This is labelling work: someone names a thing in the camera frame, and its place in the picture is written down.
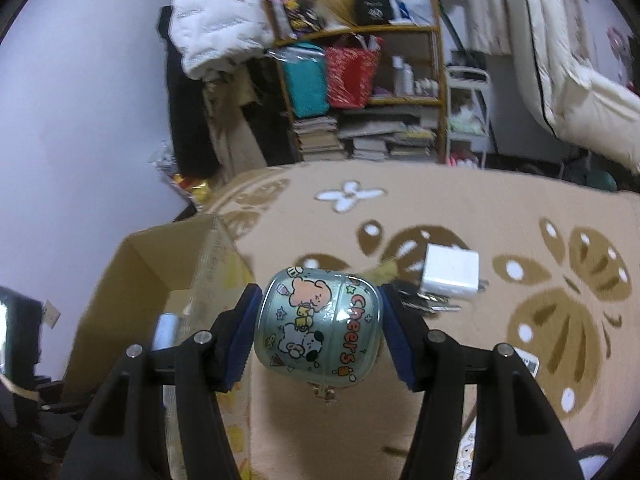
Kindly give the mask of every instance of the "cartoon dog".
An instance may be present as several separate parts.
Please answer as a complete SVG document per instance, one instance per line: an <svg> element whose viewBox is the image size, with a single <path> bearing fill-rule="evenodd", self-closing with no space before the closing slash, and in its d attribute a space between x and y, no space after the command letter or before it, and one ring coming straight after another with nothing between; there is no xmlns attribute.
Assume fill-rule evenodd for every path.
<svg viewBox="0 0 640 480"><path fill-rule="evenodd" d="M331 289L323 280L303 280L294 278L293 292L289 304L297 307L295 324L301 332L307 332L314 323L314 314L320 312L331 301Z"/></svg>
<svg viewBox="0 0 640 480"><path fill-rule="evenodd" d="M312 362L318 359L318 354L322 350L324 335L319 330L315 332L300 332L295 324L287 323L282 327L284 337L278 343L278 349L285 354L289 354L294 359L304 357Z"/></svg>

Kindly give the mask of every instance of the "white power adapter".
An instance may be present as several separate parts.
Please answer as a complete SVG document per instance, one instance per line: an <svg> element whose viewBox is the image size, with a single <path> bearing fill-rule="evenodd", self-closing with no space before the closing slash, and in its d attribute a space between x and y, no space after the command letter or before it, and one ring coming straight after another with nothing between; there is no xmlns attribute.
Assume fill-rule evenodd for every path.
<svg viewBox="0 0 640 480"><path fill-rule="evenodd" d="M475 251L427 245L420 293L448 298L472 298L488 283L480 279L480 256Z"/></svg>

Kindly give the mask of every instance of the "red bag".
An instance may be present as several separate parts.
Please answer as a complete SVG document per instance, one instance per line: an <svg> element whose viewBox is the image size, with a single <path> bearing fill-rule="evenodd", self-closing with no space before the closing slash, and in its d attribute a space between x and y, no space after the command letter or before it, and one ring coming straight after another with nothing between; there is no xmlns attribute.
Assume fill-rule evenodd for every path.
<svg viewBox="0 0 640 480"><path fill-rule="evenodd" d="M369 102L380 51L363 48L325 49L327 100L334 108L364 108Z"/></svg>

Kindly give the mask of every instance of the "white flower pattern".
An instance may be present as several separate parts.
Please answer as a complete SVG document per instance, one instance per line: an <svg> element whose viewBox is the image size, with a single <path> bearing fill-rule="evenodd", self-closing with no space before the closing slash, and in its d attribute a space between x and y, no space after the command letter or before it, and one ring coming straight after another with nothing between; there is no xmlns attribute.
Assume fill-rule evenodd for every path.
<svg viewBox="0 0 640 480"><path fill-rule="evenodd" d="M346 213L355 207L360 200L368 200L386 195L384 189L360 189L356 180L348 180L342 184L342 189L331 189L316 194L315 199L322 202L333 202L334 211Z"/></svg>

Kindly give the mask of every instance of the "wooden shelf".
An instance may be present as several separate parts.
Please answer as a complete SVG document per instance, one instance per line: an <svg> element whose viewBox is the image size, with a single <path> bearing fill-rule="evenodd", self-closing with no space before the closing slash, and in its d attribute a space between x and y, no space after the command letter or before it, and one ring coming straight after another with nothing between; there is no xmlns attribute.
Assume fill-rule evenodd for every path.
<svg viewBox="0 0 640 480"><path fill-rule="evenodd" d="M422 97L418 95L406 97L372 97L369 99L370 105L420 105L420 106L442 106L442 101L433 97Z"/></svg>
<svg viewBox="0 0 640 480"><path fill-rule="evenodd" d="M322 38L331 38L332 36L341 36L343 34L388 34L390 32L411 32L415 34L428 34L436 32L438 29L435 25L366 25L364 27L345 27L333 30L321 30L300 36L296 40L277 40L276 46L286 46L299 41L320 40Z"/></svg>

